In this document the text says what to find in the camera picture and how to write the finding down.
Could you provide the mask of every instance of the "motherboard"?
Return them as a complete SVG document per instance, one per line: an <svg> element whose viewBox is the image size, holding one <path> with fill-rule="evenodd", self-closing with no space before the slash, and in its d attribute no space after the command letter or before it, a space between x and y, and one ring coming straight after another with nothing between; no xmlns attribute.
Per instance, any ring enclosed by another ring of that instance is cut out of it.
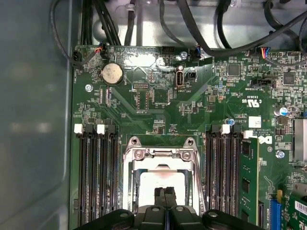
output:
<svg viewBox="0 0 307 230"><path fill-rule="evenodd" d="M95 48L77 46L74 55ZM268 57L301 59L291 51ZM154 187L150 196L144 187L165 185L153 164L183 172L170 176L183 184L172 185L177 202L199 213L307 229L306 87L307 65L275 66L256 49L214 58L199 47L104 47L74 69L70 229L152 205Z"/></svg>

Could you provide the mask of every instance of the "blue connector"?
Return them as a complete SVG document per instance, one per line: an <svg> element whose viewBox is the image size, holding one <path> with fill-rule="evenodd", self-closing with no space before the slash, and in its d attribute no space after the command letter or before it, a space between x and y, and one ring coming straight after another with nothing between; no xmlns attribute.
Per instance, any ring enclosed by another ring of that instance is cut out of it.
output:
<svg viewBox="0 0 307 230"><path fill-rule="evenodd" d="M279 204L277 200L272 199L270 201L270 229L280 230L282 221L282 204Z"/></svg>

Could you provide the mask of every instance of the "white label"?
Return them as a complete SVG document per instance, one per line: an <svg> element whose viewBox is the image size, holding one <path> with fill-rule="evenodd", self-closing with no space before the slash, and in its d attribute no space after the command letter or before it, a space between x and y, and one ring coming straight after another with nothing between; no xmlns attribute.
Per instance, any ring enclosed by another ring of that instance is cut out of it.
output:
<svg viewBox="0 0 307 230"><path fill-rule="evenodd" d="M249 116L248 117L249 128L261 128L261 116Z"/></svg>
<svg viewBox="0 0 307 230"><path fill-rule="evenodd" d="M264 136L260 136L260 137L258 137L258 139L259 139L259 144L263 144L263 143L266 143L266 144L272 144L272 136L266 136L266 137L264 137Z"/></svg>
<svg viewBox="0 0 307 230"><path fill-rule="evenodd" d="M303 213L304 215L307 215L307 206L299 203L299 202L295 202L295 209L301 213Z"/></svg>
<svg viewBox="0 0 307 230"><path fill-rule="evenodd" d="M259 108L262 100L243 99L242 103L247 103L250 108Z"/></svg>

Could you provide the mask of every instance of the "integrated circuit chip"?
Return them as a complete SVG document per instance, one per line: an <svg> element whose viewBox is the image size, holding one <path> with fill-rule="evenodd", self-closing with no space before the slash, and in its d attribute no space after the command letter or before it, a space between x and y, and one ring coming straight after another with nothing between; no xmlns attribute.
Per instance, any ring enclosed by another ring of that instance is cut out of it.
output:
<svg viewBox="0 0 307 230"><path fill-rule="evenodd" d="M248 219L249 219L249 215L245 212L245 211L242 211L241 213L241 219L248 222Z"/></svg>
<svg viewBox="0 0 307 230"><path fill-rule="evenodd" d="M283 73L283 84L284 85L294 85L295 73L286 72Z"/></svg>
<svg viewBox="0 0 307 230"><path fill-rule="evenodd" d="M240 75L240 65L231 64L228 66L228 75L229 76L239 76Z"/></svg>
<svg viewBox="0 0 307 230"><path fill-rule="evenodd" d="M243 141L242 142L242 153L246 156L250 156L250 143Z"/></svg>
<svg viewBox="0 0 307 230"><path fill-rule="evenodd" d="M244 178L242 179L242 190L249 193L249 181Z"/></svg>
<svg viewBox="0 0 307 230"><path fill-rule="evenodd" d="M214 95L209 95L208 96L208 101L209 102L215 102L215 96Z"/></svg>

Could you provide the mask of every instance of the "barcode label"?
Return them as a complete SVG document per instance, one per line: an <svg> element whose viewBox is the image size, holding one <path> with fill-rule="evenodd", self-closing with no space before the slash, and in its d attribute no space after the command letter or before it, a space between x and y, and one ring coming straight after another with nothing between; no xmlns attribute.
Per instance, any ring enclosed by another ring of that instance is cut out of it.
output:
<svg viewBox="0 0 307 230"><path fill-rule="evenodd" d="M302 205L301 203L299 202L295 202L295 209L305 215L307 215L307 206L305 205Z"/></svg>

